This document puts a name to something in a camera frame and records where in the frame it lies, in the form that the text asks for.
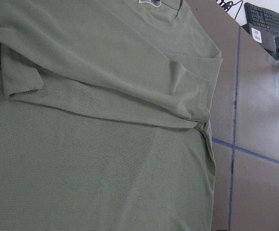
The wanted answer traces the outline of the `black computer keyboard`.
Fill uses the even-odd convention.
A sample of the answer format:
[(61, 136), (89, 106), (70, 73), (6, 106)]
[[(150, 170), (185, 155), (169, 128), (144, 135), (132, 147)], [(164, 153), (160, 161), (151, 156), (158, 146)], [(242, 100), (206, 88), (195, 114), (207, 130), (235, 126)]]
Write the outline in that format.
[(279, 37), (279, 13), (255, 6), (244, 4), (247, 23), (263, 29), (265, 32)]

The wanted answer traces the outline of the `black labelled box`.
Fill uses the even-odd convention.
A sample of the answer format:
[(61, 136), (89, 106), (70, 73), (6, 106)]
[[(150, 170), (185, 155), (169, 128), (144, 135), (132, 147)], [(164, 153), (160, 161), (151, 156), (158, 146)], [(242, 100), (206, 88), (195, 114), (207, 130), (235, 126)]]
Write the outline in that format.
[(273, 54), (276, 52), (275, 37), (261, 27), (253, 24), (248, 24), (249, 33), (252, 38), (257, 41), (268, 53)]

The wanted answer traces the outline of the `olive green long-sleeve shirt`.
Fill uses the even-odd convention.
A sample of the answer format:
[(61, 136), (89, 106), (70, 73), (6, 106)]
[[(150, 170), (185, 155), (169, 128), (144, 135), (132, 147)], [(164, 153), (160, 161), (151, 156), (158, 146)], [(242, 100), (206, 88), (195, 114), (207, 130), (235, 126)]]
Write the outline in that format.
[(0, 0), (0, 231), (208, 231), (221, 51), (184, 0)]

